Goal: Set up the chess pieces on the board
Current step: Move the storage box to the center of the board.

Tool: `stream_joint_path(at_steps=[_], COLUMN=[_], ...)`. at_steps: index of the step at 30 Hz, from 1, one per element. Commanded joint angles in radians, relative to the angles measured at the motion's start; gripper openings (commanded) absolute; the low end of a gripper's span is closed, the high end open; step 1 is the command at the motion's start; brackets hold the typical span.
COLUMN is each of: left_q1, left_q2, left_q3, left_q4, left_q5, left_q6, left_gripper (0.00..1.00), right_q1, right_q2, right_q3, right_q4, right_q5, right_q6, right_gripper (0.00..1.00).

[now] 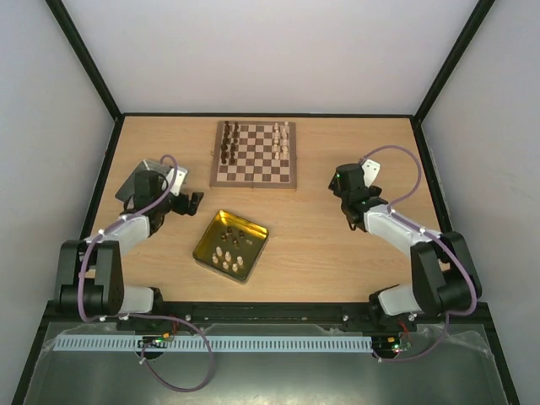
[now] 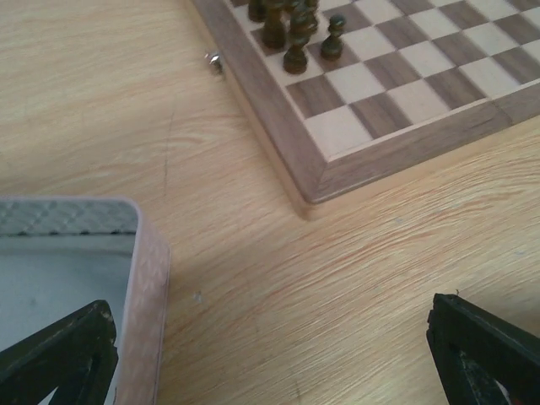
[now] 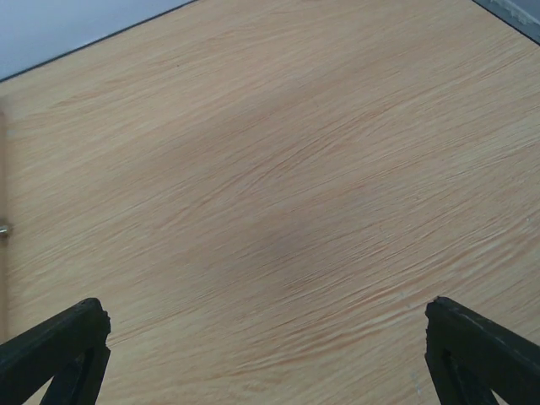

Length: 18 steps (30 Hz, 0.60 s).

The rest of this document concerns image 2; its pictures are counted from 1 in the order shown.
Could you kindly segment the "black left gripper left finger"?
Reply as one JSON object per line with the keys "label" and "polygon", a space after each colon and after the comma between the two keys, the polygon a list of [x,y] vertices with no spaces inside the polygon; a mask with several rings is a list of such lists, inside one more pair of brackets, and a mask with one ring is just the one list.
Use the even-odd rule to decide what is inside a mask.
{"label": "black left gripper left finger", "polygon": [[109,304],[95,300],[1,352],[1,403],[103,404],[118,362]]}

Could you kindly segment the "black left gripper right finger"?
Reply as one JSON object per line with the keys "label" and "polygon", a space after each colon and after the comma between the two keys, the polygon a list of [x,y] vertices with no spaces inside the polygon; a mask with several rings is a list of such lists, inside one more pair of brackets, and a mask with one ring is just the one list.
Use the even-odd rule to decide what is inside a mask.
{"label": "black left gripper right finger", "polygon": [[539,338],[456,294],[435,294],[426,337],[449,404],[538,404]]}

